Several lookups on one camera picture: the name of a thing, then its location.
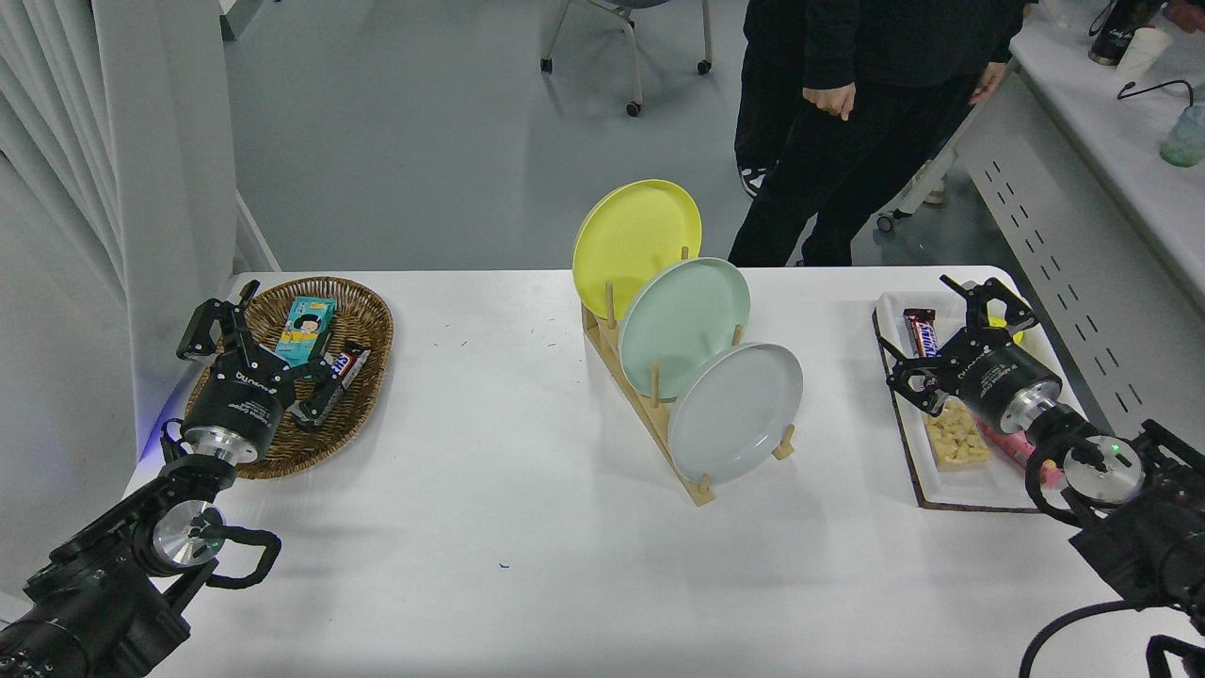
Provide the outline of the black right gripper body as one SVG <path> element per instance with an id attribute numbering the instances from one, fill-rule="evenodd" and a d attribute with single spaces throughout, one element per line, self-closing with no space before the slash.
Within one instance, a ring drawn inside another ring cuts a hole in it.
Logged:
<path id="1" fill-rule="evenodd" d="M 1053 408 L 1059 377 L 1004 330 L 960 330 L 945 344 L 948 393 L 991 428 L 1030 428 Z"/>

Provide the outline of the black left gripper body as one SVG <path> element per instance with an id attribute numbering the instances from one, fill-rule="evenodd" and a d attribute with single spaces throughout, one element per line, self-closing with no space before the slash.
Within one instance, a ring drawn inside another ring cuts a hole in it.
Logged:
<path id="1" fill-rule="evenodd" d="M 296 369 L 271 350 L 255 348 L 217 356 L 210 378 L 186 414 L 184 442 L 227 452 L 266 452 L 284 411 L 296 402 Z"/>

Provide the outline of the person's left hand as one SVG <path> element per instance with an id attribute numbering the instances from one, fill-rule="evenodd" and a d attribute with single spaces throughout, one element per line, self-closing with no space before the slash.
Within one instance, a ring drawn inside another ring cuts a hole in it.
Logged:
<path id="1" fill-rule="evenodd" d="M 980 73 L 976 86 L 972 87 L 972 94 L 970 94 L 968 105 L 976 106 L 984 104 L 988 99 L 991 99 L 999 86 L 1003 84 L 1003 79 L 1006 77 L 1006 63 L 989 61 L 982 73 Z"/>

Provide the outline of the person's right hand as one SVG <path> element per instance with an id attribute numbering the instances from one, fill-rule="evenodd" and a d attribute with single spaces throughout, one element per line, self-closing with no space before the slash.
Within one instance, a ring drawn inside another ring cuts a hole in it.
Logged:
<path id="1" fill-rule="evenodd" d="M 840 86 L 837 89 L 803 89 L 801 95 L 806 104 L 815 106 L 818 111 L 836 117 L 840 120 L 850 120 L 850 116 L 856 107 L 856 83 Z"/>

